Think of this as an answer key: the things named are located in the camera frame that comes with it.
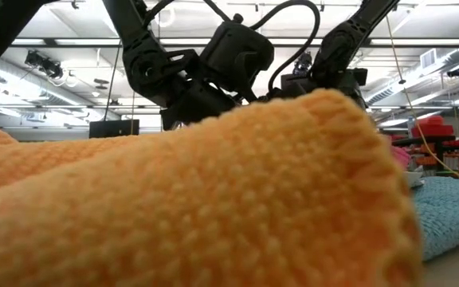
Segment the orange microfiber towel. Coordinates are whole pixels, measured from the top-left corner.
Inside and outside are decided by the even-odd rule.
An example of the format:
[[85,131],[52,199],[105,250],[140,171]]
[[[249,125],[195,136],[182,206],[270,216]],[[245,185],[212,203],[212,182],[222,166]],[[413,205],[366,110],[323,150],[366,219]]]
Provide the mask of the orange microfiber towel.
[[390,149],[326,89],[157,134],[0,130],[0,287],[421,287]]

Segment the blue microfiber towel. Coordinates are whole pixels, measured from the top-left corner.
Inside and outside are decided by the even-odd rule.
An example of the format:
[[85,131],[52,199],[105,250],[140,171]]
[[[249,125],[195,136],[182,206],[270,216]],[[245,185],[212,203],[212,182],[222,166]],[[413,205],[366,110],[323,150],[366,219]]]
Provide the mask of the blue microfiber towel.
[[404,173],[422,228],[424,261],[459,246],[459,179]]

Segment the black ceiling device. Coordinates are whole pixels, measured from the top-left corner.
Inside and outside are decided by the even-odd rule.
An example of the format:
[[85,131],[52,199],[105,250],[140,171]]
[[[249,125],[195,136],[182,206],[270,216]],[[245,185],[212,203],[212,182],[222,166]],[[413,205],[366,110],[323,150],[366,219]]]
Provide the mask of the black ceiling device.
[[312,55],[310,51],[302,53],[296,60],[293,75],[306,76],[312,67]]
[[53,61],[49,57],[42,56],[38,51],[29,51],[24,63],[32,69],[44,73],[48,78],[60,79],[64,72],[59,62]]

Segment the grey ceiling vent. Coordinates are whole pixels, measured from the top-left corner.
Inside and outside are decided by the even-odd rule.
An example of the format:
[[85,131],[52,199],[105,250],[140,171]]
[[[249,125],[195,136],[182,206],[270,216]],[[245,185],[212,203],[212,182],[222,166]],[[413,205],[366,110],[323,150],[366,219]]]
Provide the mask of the grey ceiling vent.
[[423,69],[434,65],[437,61],[437,50],[430,49],[420,56],[420,64]]

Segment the red stacked bins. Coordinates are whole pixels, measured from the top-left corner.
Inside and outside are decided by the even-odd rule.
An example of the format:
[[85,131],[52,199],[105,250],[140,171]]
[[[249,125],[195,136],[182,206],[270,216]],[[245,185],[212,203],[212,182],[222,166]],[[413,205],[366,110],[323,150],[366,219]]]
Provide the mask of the red stacked bins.
[[453,126],[444,123],[442,116],[429,116],[423,119],[418,118],[410,129],[413,137],[424,136],[452,136]]

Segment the black shelf table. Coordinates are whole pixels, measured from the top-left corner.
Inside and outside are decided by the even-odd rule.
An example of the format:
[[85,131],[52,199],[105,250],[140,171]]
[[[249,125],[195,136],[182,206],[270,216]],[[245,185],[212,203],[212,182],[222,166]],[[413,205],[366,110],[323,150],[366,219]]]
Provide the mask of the black shelf table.
[[411,155],[412,167],[423,167],[431,175],[448,174],[450,168],[459,172],[459,140],[455,136],[427,136],[392,140],[395,147],[405,149]]

